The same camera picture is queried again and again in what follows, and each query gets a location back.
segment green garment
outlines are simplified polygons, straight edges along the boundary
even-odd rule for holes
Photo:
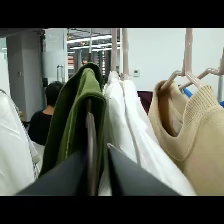
[[[103,122],[106,99],[102,95],[103,78],[93,63],[82,66],[62,88],[51,120],[40,176],[77,150],[87,149],[87,99],[94,115],[99,163],[103,150]]]

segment white shirt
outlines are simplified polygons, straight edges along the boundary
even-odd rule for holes
[[[191,184],[155,141],[152,125],[131,80],[122,82],[126,116],[136,142],[141,167],[181,195],[196,195]]]
[[[0,195],[13,195],[34,182],[29,142],[12,100],[0,92]]]

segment beige sweater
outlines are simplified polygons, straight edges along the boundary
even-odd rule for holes
[[[224,109],[211,86],[189,100],[174,82],[158,94],[149,118],[160,146],[182,170],[198,195],[224,195]]]

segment black shirt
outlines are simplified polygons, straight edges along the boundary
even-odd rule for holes
[[[42,111],[36,112],[30,121],[28,134],[32,141],[45,145],[50,128],[52,115],[44,114]]]

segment dark red garment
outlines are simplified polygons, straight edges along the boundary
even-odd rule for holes
[[[152,102],[152,92],[148,91],[138,91],[138,96],[140,97],[142,106],[144,107],[145,112],[148,114],[149,108]]]

